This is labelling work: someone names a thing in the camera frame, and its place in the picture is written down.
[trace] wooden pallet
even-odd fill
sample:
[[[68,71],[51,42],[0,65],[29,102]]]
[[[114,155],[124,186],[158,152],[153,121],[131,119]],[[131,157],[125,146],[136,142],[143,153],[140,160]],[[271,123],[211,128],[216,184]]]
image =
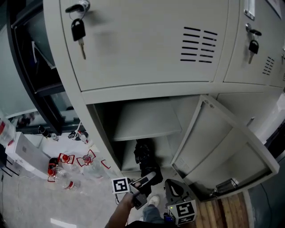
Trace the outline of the wooden pallet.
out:
[[[195,222],[183,228],[249,228],[248,214],[242,193],[227,198],[198,202]]]

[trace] blue pants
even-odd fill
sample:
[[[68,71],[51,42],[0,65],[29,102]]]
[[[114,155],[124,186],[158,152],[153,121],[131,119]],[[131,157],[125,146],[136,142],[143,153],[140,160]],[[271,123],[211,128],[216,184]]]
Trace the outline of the blue pants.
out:
[[[148,205],[143,209],[143,221],[147,223],[163,224],[164,219],[160,217],[159,210],[153,204]]]

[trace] white sneaker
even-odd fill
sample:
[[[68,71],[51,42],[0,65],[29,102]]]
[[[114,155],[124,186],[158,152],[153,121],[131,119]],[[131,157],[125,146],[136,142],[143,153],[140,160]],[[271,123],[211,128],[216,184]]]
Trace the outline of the white sneaker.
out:
[[[159,205],[159,202],[160,202],[159,195],[154,195],[153,197],[151,197],[150,202],[148,203],[148,205],[153,204],[155,207],[157,207]]]

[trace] forearm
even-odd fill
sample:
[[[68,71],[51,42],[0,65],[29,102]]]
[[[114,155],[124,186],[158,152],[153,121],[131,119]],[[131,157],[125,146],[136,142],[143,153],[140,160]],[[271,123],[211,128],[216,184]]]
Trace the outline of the forearm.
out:
[[[124,228],[132,207],[120,202],[105,228]]]

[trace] person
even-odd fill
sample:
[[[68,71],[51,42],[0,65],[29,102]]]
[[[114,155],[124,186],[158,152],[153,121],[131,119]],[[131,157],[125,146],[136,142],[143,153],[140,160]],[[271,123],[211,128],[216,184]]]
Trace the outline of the person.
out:
[[[174,223],[164,223],[164,219],[160,217],[159,210],[157,208],[159,201],[160,198],[158,195],[153,196],[150,199],[148,206],[143,209],[143,221],[135,221],[127,225],[126,228],[175,228],[176,226]],[[125,227],[130,211],[133,207],[133,195],[131,193],[126,193],[105,228]]]

